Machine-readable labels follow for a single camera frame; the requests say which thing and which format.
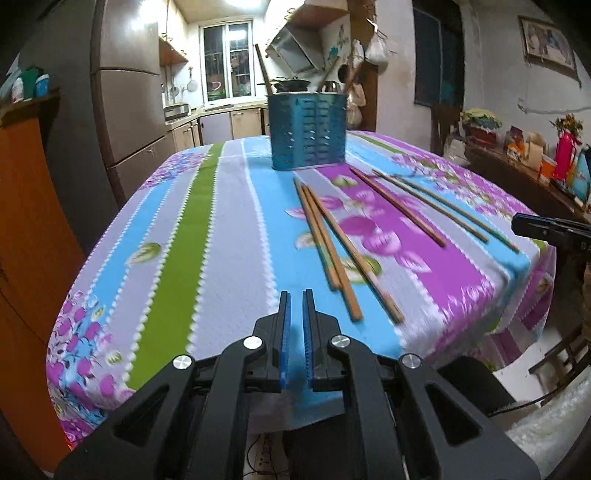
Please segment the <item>kitchen utensil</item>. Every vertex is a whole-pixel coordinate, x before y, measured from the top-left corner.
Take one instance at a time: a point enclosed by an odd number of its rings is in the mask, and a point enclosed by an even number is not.
[[[320,80],[320,83],[318,84],[318,88],[316,89],[316,92],[326,91],[326,90],[322,90],[322,86],[326,82],[326,79],[329,77],[330,72],[332,72],[332,70],[334,69],[334,67],[336,66],[336,64],[339,60],[340,60],[340,57],[337,55],[337,57],[335,58],[333,63],[330,64],[330,66],[326,69],[324,75],[322,76],[322,80]]]
[[[198,87],[197,82],[193,80],[193,67],[189,67],[189,82],[187,84],[187,90],[189,92],[197,92]]]
[[[258,46],[258,43],[255,44],[256,56],[259,59],[259,65],[261,66],[262,77],[265,81],[265,87],[267,89],[267,95],[273,95],[273,88],[271,88],[271,82],[269,82],[269,76],[267,75],[267,68],[265,67],[265,62],[262,61],[261,49]]]

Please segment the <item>cabinet door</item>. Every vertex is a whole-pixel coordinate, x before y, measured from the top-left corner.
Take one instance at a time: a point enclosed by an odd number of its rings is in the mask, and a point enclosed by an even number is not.
[[[261,134],[261,109],[249,108],[231,112],[233,138],[257,137]]]
[[[216,113],[201,117],[203,145],[226,142],[232,139],[232,123],[229,113]]]

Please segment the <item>blue utensil holder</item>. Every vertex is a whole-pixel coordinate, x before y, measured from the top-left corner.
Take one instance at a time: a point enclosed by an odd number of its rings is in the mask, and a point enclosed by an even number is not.
[[[346,96],[285,92],[268,97],[276,170],[345,162]]]

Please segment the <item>metal bolt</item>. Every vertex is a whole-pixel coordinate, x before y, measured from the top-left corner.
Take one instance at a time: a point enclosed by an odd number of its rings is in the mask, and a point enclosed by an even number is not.
[[[332,343],[335,347],[345,348],[349,346],[351,340],[345,335],[335,335],[330,339],[330,343]]]
[[[189,368],[192,363],[193,360],[191,360],[191,357],[188,355],[179,355],[173,360],[173,365],[178,370],[185,370],[186,368]]]
[[[421,358],[418,355],[415,355],[414,353],[409,353],[402,357],[402,364],[405,367],[411,369],[418,368],[421,365]]]
[[[245,338],[242,344],[249,350],[256,350],[262,345],[262,340],[259,337],[250,336]]]

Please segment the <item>table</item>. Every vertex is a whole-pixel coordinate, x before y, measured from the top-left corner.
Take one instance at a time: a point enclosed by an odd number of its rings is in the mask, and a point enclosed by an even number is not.
[[[412,351],[441,365],[463,352],[499,368],[537,340],[552,297],[556,252],[513,235],[530,212],[490,182],[440,157],[370,132],[348,134],[347,162],[412,176],[518,245],[485,245],[447,216],[383,181],[446,239],[440,248],[355,180],[347,165],[271,168],[268,137],[206,145],[170,157],[130,198],[88,257],[51,335],[50,397],[74,446],[175,355],[195,358],[252,332],[292,295],[288,388],[262,395],[250,427],[292,429],[342,412],[338,393],[307,388],[301,295],[375,353]],[[406,317],[394,325],[333,238],[364,313],[352,323],[328,288],[293,178],[332,212]]]

